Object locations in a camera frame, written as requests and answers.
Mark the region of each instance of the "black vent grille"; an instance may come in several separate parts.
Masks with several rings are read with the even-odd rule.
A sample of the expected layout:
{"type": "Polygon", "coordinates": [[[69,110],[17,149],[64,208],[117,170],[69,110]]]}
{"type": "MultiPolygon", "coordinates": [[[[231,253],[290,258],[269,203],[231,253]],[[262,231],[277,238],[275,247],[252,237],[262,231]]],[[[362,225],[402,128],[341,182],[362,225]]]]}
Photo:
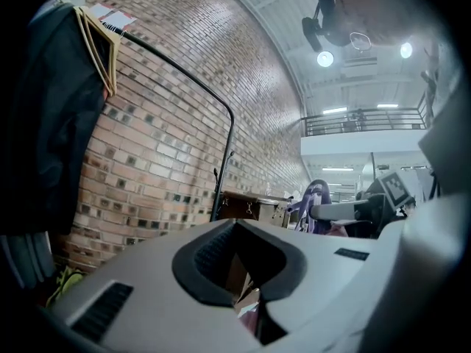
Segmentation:
{"type": "Polygon", "coordinates": [[[113,283],[75,322],[72,329],[98,343],[133,289],[129,285],[113,283]]]}

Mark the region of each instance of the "ceiling light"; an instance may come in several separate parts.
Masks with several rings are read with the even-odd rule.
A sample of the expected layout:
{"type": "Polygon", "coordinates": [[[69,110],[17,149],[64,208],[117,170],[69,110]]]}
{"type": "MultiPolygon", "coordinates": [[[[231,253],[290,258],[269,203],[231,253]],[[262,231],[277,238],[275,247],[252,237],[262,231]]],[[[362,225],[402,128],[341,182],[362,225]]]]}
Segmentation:
{"type": "Polygon", "coordinates": [[[324,110],[322,111],[323,114],[332,114],[332,113],[341,113],[342,111],[347,111],[346,107],[340,107],[338,109],[332,109],[332,110],[324,110]]]}
{"type": "Polygon", "coordinates": [[[400,47],[400,56],[402,56],[404,59],[407,59],[411,57],[411,55],[412,55],[412,45],[409,42],[405,42],[400,47]]]}
{"type": "Polygon", "coordinates": [[[396,104],[396,103],[380,103],[377,106],[377,108],[378,109],[395,109],[398,106],[399,106],[399,104],[396,104]]]}
{"type": "Polygon", "coordinates": [[[317,55],[317,62],[321,67],[330,67],[333,63],[333,55],[329,51],[323,51],[317,55]]]}
{"type": "Polygon", "coordinates": [[[322,171],[353,171],[353,168],[322,168],[322,171]]]}

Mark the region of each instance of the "brick wall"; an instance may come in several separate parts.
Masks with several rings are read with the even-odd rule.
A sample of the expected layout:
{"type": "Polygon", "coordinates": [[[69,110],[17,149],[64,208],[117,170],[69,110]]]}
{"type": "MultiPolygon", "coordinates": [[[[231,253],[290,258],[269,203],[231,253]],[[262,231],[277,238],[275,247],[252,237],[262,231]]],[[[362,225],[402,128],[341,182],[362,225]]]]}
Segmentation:
{"type": "MultiPolygon", "coordinates": [[[[224,189],[305,187],[300,105],[268,37],[237,0],[87,0],[138,20],[130,31],[209,84],[233,108],[224,189]]],[[[57,259],[91,271],[126,245],[209,221],[229,118],[223,106],[152,54],[122,40],[118,96],[88,145],[72,233],[57,259]]]]}

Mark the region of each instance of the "arched ceiling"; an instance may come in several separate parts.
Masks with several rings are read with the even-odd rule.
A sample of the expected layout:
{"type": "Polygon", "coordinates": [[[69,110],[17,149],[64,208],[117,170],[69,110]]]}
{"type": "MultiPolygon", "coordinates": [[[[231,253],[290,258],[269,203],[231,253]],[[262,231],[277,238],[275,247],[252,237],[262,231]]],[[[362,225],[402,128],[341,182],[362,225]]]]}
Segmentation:
{"type": "Polygon", "coordinates": [[[423,43],[412,38],[414,53],[403,59],[400,46],[373,47],[360,53],[352,46],[338,48],[322,41],[334,55],[323,68],[302,33],[301,20],[313,16],[317,0],[240,0],[258,19],[285,61],[297,85],[304,113],[347,106],[375,108],[378,103],[416,107],[425,89],[420,72],[426,68],[423,43]]]}

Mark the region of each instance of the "white ceiling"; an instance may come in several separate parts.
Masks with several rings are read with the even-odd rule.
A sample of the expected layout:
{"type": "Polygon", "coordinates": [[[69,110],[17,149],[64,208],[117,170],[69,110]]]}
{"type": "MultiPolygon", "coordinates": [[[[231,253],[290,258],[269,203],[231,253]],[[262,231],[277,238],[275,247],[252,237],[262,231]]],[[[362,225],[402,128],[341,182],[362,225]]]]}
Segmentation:
{"type": "MultiPolygon", "coordinates": [[[[327,183],[339,183],[341,186],[330,186],[333,192],[354,194],[355,181],[361,175],[364,166],[369,162],[369,153],[358,154],[324,154],[302,156],[312,180],[323,179],[327,183]],[[322,168],[353,168],[353,171],[323,171],[322,168]]],[[[420,151],[396,151],[375,153],[375,166],[389,165],[390,170],[400,171],[402,167],[427,166],[428,162],[420,151]]]]}
{"type": "Polygon", "coordinates": [[[338,48],[323,41],[334,64],[323,68],[302,33],[301,20],[312,17],[317,0],[241,0],[267,31],[298,87],[306,115],[329,107],[372,108],[381,102],[416,107],[425,89],[423,43],[411,39],[412,57],[403,59],[400,47],[372,48],[360,53],[352,46],[338,48]]]}

